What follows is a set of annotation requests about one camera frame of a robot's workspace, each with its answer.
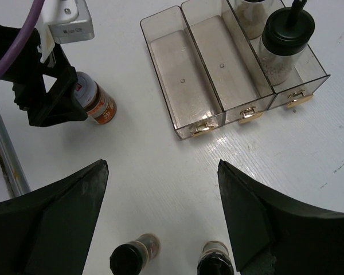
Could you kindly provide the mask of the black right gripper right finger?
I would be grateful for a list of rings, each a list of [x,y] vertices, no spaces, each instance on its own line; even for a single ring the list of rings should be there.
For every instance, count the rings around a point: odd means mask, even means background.
[[[344,213],[284,195],[230,163],[218,185],[241,274],[344,274]]]

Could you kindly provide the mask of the black-cap spice bottle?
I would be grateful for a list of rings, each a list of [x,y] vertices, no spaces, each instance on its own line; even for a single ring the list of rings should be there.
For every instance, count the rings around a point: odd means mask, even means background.
[[[155,234],[142,234],[133,241],[119,245],[112,252],[110,270],[112,274],[140,274],[160,250],[161,242]]]

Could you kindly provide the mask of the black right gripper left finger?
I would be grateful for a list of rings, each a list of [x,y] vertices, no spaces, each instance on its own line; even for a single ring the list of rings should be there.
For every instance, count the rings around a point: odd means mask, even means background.
[[[0,274],[82,274],[108,180],[98,160],[0,202]]]

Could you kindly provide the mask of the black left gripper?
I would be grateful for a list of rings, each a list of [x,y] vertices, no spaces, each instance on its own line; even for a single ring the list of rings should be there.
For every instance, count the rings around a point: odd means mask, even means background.
[[[19,34],[18,28],[0,25],[0,60]],[[78,78],[62,47],[56,45],[42,64],[40,35],[34,29],[18,56],[0,80],[13,84],[14,102],[28,112],[29,125],[50,127],[84,121],[88,115],[75,99]]]

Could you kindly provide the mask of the black-cap pepper grinder bottle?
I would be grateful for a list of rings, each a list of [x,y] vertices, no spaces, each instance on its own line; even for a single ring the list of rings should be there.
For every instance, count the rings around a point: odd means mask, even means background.
[[[234,269],[228,248],[223,242],[208,241],[200,255],[197,265],[198,275],[233,275]]]

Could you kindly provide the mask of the white-lid orange label jar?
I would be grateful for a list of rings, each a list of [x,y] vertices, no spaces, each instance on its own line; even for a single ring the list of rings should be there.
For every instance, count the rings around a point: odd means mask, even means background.
[[[75,99],[86,111],[88,117],[97,124],[106,124],[116,115],[115,100],[88,74],[76,72]]]

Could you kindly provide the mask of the white granule shaker bottle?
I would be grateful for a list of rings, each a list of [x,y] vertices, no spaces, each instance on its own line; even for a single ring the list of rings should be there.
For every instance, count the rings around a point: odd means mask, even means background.
[[[274,11],[267,19],[259,43],[258,57],[271,85],[284,83],[315,31],[306,1]]]

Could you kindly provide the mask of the white powder shaker bottle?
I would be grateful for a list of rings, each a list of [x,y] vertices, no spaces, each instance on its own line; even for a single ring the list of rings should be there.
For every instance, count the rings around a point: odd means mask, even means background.
[[[261,36],[272,5],[272,0],[234,2],[237,18],[250,40]]]

